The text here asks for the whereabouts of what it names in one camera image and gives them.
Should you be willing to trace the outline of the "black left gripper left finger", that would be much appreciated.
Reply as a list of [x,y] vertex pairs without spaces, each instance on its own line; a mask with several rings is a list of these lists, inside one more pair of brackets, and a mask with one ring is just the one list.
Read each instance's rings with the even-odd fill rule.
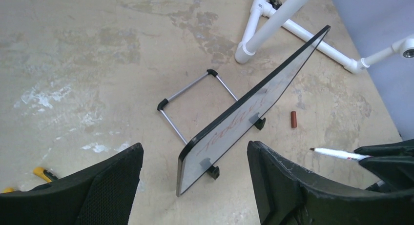
[[29,191],[0,195],[2,225],[126,225],[140,181],[144,149],[118,154]]

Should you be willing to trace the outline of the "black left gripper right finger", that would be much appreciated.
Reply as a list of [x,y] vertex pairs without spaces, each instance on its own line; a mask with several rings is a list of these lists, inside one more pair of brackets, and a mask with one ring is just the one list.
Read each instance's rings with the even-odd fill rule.
[[414,188],[390,191],[382,180],[365,189],[320,176],[260,141],[247,147],[263,225],[411,225]]

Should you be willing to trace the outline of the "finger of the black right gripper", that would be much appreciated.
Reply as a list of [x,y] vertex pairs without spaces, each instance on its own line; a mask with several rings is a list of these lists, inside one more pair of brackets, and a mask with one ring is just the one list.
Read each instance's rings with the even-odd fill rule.
[[359,165],[376,175],[390,191],[414,187],[414,141],[413,139],[388,144],[361,146],[353,151],[369,155]]

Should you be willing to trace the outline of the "white whiteboard marker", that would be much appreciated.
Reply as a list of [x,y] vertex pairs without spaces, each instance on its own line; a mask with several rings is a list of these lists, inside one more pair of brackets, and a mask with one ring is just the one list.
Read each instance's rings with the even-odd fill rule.
[[335,158],[350,160],[350,161],[354,161],[354,162],[358,162],[358,161],[361,161],[363,159],[372,157],[370,155],[361,155],[361,154],[356,154],[356,153],[352,153],[352,152],[347,152],[347,151],[342,151],[342,150],[334,150],[334,149],[328,149],[328,148],[310,148],[310,150],[315,152],[315,153],[318,153],[318,154],[332,156],[332,157],[335,157]]

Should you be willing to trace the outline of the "red-brown marker cap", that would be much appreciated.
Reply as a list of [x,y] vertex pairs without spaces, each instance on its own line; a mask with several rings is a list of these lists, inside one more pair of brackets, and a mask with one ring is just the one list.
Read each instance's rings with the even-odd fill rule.
[[291,111],[290,113],[291,128],[297,127],[297,114],[296,111]]

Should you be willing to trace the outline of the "black-framed small whiteboard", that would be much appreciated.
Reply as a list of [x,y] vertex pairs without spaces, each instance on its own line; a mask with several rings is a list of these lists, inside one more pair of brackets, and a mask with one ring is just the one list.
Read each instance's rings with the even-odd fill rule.
[[217,71],[209,69],[192,83],[164,98],[157,110],[164,116],[172,129],[184,143],[177,160],[175,195],[182,196],[205,173],[213,179],[220,175],[216,162],[220,160],[252,127],[261,130],[266,124],[265,114],[280,100],[286,89],[298,75],[317,47],[331,29],[324,26],[307,40],[284,62],[258,82],[250,91],[227,108],[222,114],[187,141],[168,117],[165,107],[181,94],[208,75],[221,80]]

